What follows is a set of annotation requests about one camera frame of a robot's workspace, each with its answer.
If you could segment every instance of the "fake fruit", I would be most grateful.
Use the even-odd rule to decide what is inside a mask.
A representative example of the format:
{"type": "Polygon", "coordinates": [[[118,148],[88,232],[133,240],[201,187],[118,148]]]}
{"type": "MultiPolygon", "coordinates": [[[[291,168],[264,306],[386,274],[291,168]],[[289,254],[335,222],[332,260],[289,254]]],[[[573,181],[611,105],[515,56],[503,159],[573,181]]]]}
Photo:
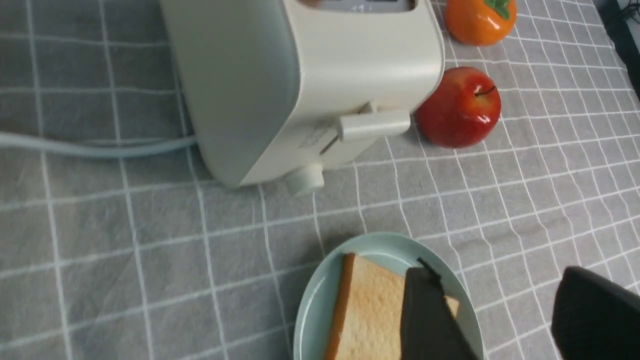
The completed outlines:
{"type": "Polygon", "coordinates": [[[461,148],[482,141],[498,123],[502,103],[493,81],[474,67],[444,72],[433,94],[415,112],[426,138],[442,147],[461,148]]]}
{"type": "Polygon", "coordinates": [[[488,46],[509,34],[516,13],[516,0],[447,0],[444,17],[447,29],[457,41],[488,46]]]}

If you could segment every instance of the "gray checkered tablecloth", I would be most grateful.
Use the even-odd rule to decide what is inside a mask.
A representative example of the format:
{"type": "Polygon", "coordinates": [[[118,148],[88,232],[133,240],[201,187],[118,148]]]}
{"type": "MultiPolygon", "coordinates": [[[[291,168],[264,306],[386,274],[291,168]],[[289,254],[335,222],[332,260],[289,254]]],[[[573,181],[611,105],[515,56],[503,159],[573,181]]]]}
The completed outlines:
{"type": "MultiPolygon", "coordinates": [[[[582,2],[519,1],[516,29],[491,47],[444,33],[447,67],[478,67],[500,89],[483,143],[441,149],[412,128],[313,196],[225,189],[195,149],[126,161],[2,149],[0,359],[287,359],[314,268],[367,231],[411,236],[451,266],[489,359],[555,359],[564,267],[634,292],[640,279],[640,103],[582,2]]],[[[178,84],[156,0],[0,0],[2,131],[180,137],[192,130],[178,84]]]]}

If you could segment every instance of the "plate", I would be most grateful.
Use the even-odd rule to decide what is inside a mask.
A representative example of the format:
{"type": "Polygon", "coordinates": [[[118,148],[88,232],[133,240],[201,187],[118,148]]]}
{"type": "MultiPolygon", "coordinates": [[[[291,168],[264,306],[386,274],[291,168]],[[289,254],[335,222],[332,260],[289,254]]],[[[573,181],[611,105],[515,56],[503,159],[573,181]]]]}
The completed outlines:
{"type": "Polygon", "coordinates": [[[309,280],[296,318],[294,360],[323,360],[338,295],[342,256],[350,252],[403,277],[406,269],[419,266],[418,258],[424,259],[442,276],[445,294],[460,302],[458,325],[478,359],[484,359],[476,313],[464,287],[445,262],[419,242],[400,234],[371,233],[352,238],[331,251],[309,280]]]}

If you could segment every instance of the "white toaster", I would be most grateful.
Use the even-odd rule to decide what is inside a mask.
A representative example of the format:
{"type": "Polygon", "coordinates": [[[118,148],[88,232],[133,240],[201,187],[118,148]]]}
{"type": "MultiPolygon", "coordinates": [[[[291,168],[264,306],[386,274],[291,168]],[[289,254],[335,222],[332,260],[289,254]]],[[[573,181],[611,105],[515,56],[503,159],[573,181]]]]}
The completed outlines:
{"type": "Polygon", "coordinates": [[[161,0],[200,152],[294,194],[406,131],[444,71],[427,0],[161,0]]]}

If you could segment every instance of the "power cord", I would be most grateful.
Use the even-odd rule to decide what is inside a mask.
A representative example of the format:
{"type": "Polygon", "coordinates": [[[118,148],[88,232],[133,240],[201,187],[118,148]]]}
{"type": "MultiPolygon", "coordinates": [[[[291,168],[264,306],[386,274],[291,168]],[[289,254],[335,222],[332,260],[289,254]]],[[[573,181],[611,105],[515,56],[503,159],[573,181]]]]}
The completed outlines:
{"type": "Polygon", "coordinates": [[[195,135],[176,140],[163,140],[148,145],[125,147],[101,147],[82,145],[79,143],[48,140],[29,135],[0,132],[0,148],[18,147],[56,154],[76,156],[80,158],[110,159],[110,158],[139,158],[142,156],[158,155],[176,151],[196,144],[195,135]]]}
{"type": "Polygon", "coordinates": [[[617,24],[619,21],[626,22],[628,19],[632,19],[636,23],[640,24],[640,20],[636,18],[636,15],[640,17],[640,4],[636,0],[633,4],[633,0],[629,0],[627,5],[620,9],[615,15],[605,22],[605,28],[617,24]]]}

